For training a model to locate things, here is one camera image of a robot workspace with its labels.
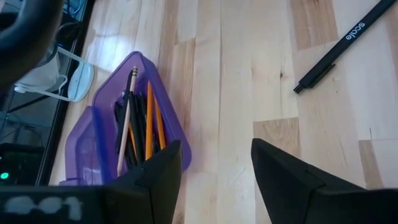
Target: black pen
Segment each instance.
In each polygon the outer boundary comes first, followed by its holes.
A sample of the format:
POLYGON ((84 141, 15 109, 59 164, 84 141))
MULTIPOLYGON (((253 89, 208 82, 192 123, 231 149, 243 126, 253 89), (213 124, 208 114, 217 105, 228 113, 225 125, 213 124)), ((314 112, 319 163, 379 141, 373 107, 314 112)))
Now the black pen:
POLYGON ((313 88, 336 65, 333 63, 348 47, 374 24, 397 0, 381 0, 349 31, 298 83, 294 92, 313 88))

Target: green led light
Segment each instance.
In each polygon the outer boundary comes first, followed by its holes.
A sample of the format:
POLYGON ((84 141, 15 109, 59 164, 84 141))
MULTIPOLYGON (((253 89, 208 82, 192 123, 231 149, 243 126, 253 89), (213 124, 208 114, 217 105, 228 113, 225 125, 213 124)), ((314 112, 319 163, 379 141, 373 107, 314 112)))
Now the green led light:
POLYGON ((2 178, 2 179, 4 180, 4 179, 7 179, 8 176, 9 176, 8 173, 2 173, 2 174, 0 175, 0 178, 2 178))

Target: pen clip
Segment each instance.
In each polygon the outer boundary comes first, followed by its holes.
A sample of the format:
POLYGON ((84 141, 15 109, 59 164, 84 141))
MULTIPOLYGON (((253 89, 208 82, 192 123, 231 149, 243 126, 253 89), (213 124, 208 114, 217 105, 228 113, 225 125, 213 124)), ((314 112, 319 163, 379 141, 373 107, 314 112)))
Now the pen clip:
POLYGON ((329 67, 327 67, 314 81, 311 82, 310 88, 313 88, 325 75, 327 75, 334 67, 336 67, 336 64, 331 64, 329 67))

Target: container of pens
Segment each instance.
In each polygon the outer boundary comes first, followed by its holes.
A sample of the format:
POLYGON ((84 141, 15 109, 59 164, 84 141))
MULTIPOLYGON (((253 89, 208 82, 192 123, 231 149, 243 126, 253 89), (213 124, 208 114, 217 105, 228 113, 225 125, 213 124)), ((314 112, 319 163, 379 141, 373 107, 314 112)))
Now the container of pens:
POLYGON ((126 57, 93 98, 93 127, 102 182, 182 141, 182 166, 191 150, 155 65, 140 52, 126 57))

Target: purple plastic container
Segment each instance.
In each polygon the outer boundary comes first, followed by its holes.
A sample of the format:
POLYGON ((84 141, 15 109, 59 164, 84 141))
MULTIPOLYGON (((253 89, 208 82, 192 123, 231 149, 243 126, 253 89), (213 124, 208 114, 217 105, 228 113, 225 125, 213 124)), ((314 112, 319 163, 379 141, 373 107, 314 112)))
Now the purple plastic container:
POLYGON ((65 145, 66 181, 60 185, 101 185, 101 166, 95 145, 92 109, 88 106, 65 145))
POLYGON ((138 68, 134 91, 136 93, 142 92, 146 95, 147 82, 150 81, 154 96, 162 112, 166 143, 168 144, 177 139, 181 140, 183 170, 187 169, 191 163, 190 146, 155 65, 140 52, 133 52, 124 59, 122 64, 97 90, 93 99, 93 123, 97 156, 104 184, 117 177, 118 155, 115 154, 117 125, 114 118, 114 103, 120 99, 122 92, 125 90, 127 77, 134 66, 138 68))

